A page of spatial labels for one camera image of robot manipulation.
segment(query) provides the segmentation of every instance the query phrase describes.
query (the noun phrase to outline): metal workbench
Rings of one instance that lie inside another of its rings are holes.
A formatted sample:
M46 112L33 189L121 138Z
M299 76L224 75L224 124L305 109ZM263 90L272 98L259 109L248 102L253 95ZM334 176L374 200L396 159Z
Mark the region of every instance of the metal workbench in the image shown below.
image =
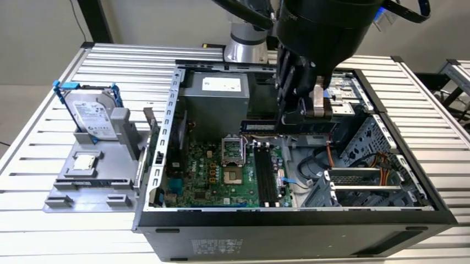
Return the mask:
M470 60L448 59L439 73L446 74L462 91L470 95Z
M145 130L141 109L151 106L156 117L163 115L173 60L220 61L221 57L220 49L96 44L80 49L60 80L89 85L116 82L131 120ZM273 53L269 62L275 63ZM354 56L339 67L363 70L460 224L387 259L363 262L468 263L468 135L403 63L390 57ZM73 129L66 110L50 92L0 160L0 256L5 256L0 262L156 263L159 259L144 236L129 231L133 213L41 212L74 142Z

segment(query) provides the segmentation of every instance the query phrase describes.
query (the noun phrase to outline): open computer tower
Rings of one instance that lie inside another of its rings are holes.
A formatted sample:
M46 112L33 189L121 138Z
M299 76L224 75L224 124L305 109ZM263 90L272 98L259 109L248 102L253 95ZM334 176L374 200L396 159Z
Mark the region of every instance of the open computer tower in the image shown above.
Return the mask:
M281 133L273 74L176 61L135 218L163 261L387 256L455 224L362 72Z

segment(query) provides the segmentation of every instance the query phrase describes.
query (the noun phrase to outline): motherboard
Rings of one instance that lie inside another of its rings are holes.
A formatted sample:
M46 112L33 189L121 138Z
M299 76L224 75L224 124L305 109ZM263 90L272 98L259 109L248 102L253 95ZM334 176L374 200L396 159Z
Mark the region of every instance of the motherboard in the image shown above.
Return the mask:
M285 171L280 148L263 148L265 164L259 160L257 147L240 148L235 141L224 148L223 144L189 144L185 173L168 179L167 207L291 207L285 182L277 180ZM227 156L244 160L244 164L227 162ZM272 203L264 200L267 192Z

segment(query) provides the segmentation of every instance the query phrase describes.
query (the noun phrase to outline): green circuit board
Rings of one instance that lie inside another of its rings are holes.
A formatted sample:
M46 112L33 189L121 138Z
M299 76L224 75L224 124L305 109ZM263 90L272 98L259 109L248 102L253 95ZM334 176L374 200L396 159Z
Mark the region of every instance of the green circuit board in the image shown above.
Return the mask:
M188 150L187 170L183 177L180 195L167 194L168 207L259 207L257 181L255 172L253 149L245 149L243 167L220 165L220 144L192 143ZM281 158L280 150L269 151L271 157ZM280 207L291 207L288 188L279 199Z

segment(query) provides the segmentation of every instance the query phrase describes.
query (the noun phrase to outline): side panel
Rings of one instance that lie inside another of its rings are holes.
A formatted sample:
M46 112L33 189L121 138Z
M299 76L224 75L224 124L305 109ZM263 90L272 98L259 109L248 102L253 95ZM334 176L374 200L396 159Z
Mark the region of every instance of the side panel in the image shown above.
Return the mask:
M323 259L386 256L415 244L442 225L264 227L145 227L161 261Z

